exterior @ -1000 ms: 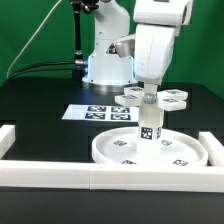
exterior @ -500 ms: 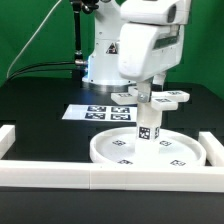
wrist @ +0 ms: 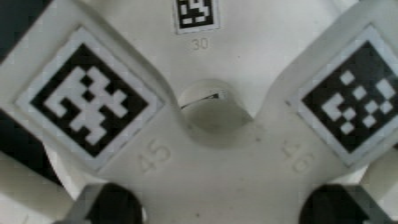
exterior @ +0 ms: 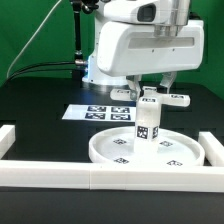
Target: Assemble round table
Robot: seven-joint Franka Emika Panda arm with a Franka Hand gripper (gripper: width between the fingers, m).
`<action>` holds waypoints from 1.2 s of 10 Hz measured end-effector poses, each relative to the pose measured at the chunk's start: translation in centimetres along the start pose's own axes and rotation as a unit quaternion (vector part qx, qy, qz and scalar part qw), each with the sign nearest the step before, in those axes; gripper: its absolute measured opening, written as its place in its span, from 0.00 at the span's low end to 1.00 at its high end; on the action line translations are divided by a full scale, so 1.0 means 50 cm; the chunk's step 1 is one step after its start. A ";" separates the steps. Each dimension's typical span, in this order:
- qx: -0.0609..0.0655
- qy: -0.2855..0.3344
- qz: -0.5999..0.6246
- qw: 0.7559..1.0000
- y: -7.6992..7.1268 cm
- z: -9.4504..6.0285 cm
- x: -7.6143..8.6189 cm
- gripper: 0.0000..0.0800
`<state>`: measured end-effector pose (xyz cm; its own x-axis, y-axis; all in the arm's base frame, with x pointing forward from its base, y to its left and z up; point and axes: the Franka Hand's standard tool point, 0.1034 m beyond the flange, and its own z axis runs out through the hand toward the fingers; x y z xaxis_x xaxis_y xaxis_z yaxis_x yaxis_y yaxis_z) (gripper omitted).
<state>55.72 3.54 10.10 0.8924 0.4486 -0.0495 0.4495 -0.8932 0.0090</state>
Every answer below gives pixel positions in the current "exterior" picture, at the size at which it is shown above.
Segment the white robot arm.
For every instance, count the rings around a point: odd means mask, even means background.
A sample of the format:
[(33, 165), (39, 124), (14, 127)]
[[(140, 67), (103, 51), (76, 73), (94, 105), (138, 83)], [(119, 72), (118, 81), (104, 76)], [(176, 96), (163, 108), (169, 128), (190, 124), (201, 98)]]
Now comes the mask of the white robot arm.
[(114, 100), (135, 101), (145, 74), (170, 88), (179, 71), (200, 66), (204, 22), (191, 0), (107, 0), (95, 18), (95, 47), (83, 81), (110, 88)]

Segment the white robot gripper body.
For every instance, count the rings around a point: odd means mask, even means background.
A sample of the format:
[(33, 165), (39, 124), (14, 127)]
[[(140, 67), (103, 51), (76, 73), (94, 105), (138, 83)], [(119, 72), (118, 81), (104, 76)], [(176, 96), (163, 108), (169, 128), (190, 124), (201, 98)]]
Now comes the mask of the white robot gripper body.
[(203, 57), (203, 22), (190, 20), (176, 37), (155, 37), (154, 27), (107, 22), (100, 33), (97, 65), (113, 77), (197, 69)]

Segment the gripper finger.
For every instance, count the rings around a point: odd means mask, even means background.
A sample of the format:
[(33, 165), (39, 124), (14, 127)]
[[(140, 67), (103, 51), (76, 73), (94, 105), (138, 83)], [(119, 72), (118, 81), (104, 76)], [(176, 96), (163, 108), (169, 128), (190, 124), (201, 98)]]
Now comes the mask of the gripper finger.
[(127, 76), (126, 80), (130, 89), (130, 98), (132, 100), (138, 100), (141, 92), (141, 87), (139, 84), (141, 76), (140, 75)]
[(176, 71), (163, 73), (160, 85), (164, 87), (167, 91), (169, 91), (176, 79), (176, 76), (177, 76)]

